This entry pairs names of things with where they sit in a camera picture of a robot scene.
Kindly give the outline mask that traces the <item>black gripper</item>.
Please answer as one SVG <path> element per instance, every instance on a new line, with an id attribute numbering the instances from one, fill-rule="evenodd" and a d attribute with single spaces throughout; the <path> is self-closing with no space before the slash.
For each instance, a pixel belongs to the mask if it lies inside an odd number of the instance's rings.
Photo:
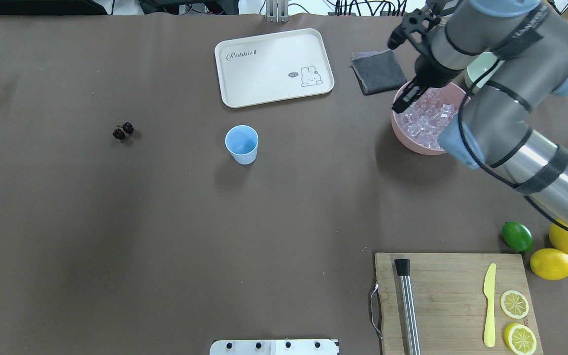
<path id="1" fill-rule="evenodd" d="M 388 48 L 397 49 L 406 40 L 419 52 L 416 75 L 392 104 L 401 114 L 416 103 L 430 88 L 441 88 L 464 67 L 464 40 L 454 18 L 443 19 L 444 5 L 426 5 L 403 16 L 388 40 Z"/>

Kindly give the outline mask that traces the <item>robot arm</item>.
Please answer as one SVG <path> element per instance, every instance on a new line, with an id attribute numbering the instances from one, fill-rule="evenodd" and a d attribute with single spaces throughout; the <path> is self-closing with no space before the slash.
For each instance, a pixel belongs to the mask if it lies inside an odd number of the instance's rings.
<path id="1" fill-rule="evenodd" d="M 441 23 L 444 0 L 428 0 L 392 32 L 388 48 L 408 40 L 419 52 L 415 78 L 396 98 L 402 113 L 426 90 L 442 88 L 480 54 L 497 70 L 439 136 L 440 146 L 481 168 L 568 230 L 568 150 L 526 119 L 548 95 L 568 95 L 568 20 L 542 0 L 464 0 Z"/>

